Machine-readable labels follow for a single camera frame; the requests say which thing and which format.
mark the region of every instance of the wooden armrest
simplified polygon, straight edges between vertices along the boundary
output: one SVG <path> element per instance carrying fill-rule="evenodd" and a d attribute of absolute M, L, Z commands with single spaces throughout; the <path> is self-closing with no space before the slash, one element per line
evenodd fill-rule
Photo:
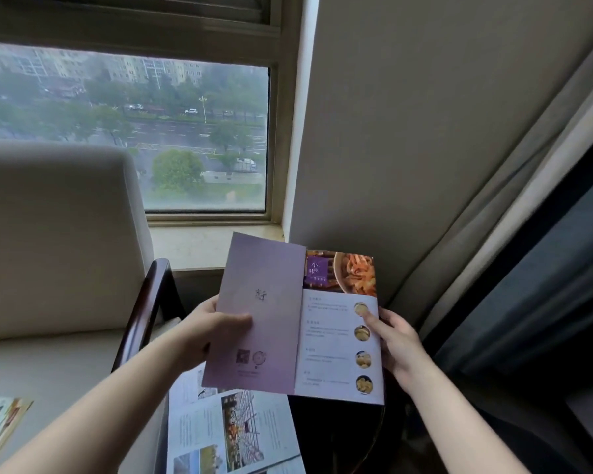
<path fill-rule="evenodd" d="M 165 320 L 184 318 L 185 312 L 176 289 L 174 276 L 169 261 L 164 258 L 155 260 L 149 267 L 123 333 L 123 340 L 116 354 L 112 372 L 147 345 L 159 308 Z"/>

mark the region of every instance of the window sill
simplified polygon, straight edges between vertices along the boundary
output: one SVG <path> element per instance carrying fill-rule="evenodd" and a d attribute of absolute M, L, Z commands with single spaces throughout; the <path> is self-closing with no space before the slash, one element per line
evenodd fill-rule
<path fill-rule="evenodd" d="M 285 240 L 277 224 L 150 228 L 154 256 L 168 259 L 174 271 L 223 269 L 234 232 Z"/>

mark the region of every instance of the street lamp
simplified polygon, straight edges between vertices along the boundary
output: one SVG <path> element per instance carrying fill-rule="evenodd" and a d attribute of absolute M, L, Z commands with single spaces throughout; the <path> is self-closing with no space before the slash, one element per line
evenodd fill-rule
<path fill-rule="evenodd" d="M 201 101 L 202 102 L 202 111 L 204 113 L 204 124 L 207 123 L 207 111 L 204 109 L 204 102 L 206 100 L 207 99 L 204 97 L 204 95 L 202 95 L 200 98 L 198 98 L 198 101 Z"/>

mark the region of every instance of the qr code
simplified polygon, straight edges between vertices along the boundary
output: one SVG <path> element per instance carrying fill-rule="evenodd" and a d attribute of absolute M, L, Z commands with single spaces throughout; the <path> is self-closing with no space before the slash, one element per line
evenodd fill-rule
<path fill-rule="evenodd" d="M 237 350 L 237 358 L 235 358 L 237 364 L 248 364 L 249 359 L 250 350 Z"/>

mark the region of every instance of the person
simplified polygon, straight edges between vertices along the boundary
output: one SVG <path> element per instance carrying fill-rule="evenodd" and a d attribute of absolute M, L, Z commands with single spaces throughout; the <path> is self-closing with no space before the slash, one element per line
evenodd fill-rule
<path fill-rule="evenodd" d="M 211 342 L 235 340 L 249 315 L 216 311 L 217 296 L 96 385 L 0 466 L 0 474 L 116 472 L 178 376 Z M 417 406 L 450 474 L 529 471 L 433 363 L 413 328 L 392 311 L 361 313 L 382 340 L 383 361 Z"/>

